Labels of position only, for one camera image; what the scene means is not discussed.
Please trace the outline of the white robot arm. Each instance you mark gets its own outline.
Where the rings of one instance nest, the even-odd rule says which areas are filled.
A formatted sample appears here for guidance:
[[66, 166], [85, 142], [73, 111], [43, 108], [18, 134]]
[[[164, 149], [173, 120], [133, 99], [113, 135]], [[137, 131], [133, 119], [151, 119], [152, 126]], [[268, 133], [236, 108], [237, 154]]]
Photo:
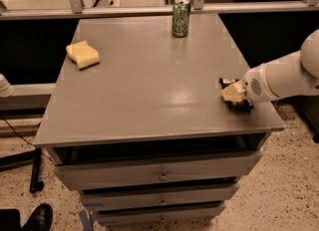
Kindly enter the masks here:
[[251, 105], [294, 96], [319, 95], [319, 30], [301, 49], [247, 71], [243, 78], [221, 91], [227, 102]]

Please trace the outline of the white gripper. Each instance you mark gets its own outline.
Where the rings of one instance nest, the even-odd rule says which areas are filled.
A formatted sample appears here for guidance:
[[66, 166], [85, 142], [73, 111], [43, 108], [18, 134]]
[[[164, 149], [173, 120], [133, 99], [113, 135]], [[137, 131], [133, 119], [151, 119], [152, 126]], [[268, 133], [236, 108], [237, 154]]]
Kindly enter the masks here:
[[266, 65], [250, 69], [242, 78], [221, 91], [227, 102], [240, 103], [247, 99], [251, 104], [271, 100], [271, 93], [266, 82]]

